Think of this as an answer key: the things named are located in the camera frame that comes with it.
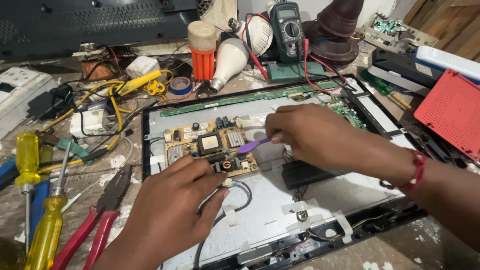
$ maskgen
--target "yellow screwdriver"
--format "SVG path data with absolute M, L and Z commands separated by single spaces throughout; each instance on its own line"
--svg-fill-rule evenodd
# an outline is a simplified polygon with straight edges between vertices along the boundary
M 61 209 L 67 204 L 67 197 L 63 191 L 66 181 L 64 174 L 71 145 L 70 140 L 52 194 L 42 203 L 45 214 L 36 226 L 25 270 L 48 270 L 53 264 L 62 225 Z
M 27 253 L 30 246 L 30 204 L 32 203 L 32 194 L 35 192 L 35 185 L 40 182 L 40 175 L 36 173 L 38 163 L 38 137 L 33 133 L 18 135 L 15 164 L 20 176 L 15 179 L 15 184 L 25 195 L 25 249 Z

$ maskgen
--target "tape roll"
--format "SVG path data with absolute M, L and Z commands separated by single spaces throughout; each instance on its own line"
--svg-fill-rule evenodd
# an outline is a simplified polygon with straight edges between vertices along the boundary
M 170 91 L 178 96 L 190 93 L 192 81 L 187 77 L 177 77 L 170 82 Z

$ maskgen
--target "digital multimeter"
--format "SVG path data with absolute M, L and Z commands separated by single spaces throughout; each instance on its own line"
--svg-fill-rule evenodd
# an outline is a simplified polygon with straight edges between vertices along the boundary
M 270 24 L 273 28 L 280 61 L 282 63 L 298 62 L 298 53 L 303 52 L 301 45 L 298 48 L 298 44 L 305 39 L 298 4 L 295 2 L 275 4 L 270 11 Z

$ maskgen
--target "purple toothbrush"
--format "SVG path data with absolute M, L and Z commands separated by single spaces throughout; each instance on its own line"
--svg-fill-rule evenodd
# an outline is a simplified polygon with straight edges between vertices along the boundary
M 242 146 L 242 147 L 239 148 L 238 153 L 239 153 L 239 154 L 248 153 L 248 152 L 254 150 L 255 147 L 257 147 L 257 146 L 259 146 L 259 145 L 262 145 L 262 144 L 264 144 L 264 143 L 271 142 L 271 141 L 272 141 L 272 138 L 267 138 L 267 139 L 260 140 L 260 141 L 258 141 L 258 142 L 247 143 L 247 144 L 245 144 L 244 146 Z

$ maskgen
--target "red plastic tray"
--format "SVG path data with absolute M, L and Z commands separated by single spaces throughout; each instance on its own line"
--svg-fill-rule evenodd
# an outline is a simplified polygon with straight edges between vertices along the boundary
M 415 118 L 475 161 L 480 160 L 480 88 L 447 69 Z

